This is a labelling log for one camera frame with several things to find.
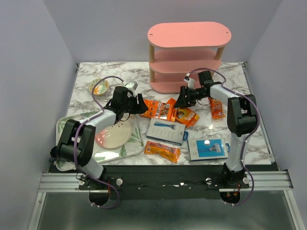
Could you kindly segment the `orange Gillette box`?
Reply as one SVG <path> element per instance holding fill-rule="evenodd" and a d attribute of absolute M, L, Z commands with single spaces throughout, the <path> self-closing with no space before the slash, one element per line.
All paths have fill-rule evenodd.
<path fill-rule="evenodd" d="M 172 104 L 160 101 L 144 100 L 148 110 L 141 114 L 141 117 L 157 118 L 165 121 L 175 122 L 176 109 Z"/>
<path fill-rule="evenodd" d="M 184 124 L 186 127 L 192 127 L 199 119 L 199 115 L 189 108 L 174 108 L 176 112 L 175 121 Z"/>

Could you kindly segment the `white Harrys razor box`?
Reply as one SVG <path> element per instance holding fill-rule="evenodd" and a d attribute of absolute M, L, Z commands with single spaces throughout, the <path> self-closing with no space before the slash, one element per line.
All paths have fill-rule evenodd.
<path fill-rule="evenodd" d="M 188 132 L 184 124 L 152 118 L 146 137 L 157 141 L 181 146 L 188 140 Z"/>

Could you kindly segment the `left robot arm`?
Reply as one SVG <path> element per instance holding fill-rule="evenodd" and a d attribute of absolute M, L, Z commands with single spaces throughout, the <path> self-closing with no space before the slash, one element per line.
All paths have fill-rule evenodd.
<path fill-rule="evenodd" d="M 100 112 L 83 121 L 66 121 L 50 156 L 74 163 L 78 170 L 90 178 L 90 184 L 95 189 L 102 189 L 106 185 L 106 169 L 93 158 L 95 135 L 120 122 L 126 113 L 136 115 L 147 110 L 142 94 L 135 95 L 131 88 L 117 86 L 113 97 Z"/>

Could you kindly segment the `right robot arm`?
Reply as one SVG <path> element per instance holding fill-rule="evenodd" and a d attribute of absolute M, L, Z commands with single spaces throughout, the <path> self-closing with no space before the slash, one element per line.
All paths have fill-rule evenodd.
<path fill-rule="evenodd" d="M 194 106 L 202 98 L 216 99 L 227 106 L 226 118 L 231 143 L 219 182 L 224 188 L 243 182 L 248 171 L 244 165 L 247 145 L 260 125 L 260 112 L 255 96 L 244 95 L 225 87 L 224 75 L 209 68 L 197 68 L 188 72 L 184 81 L 188 85 L 180 87 L 175 108 Z"/>

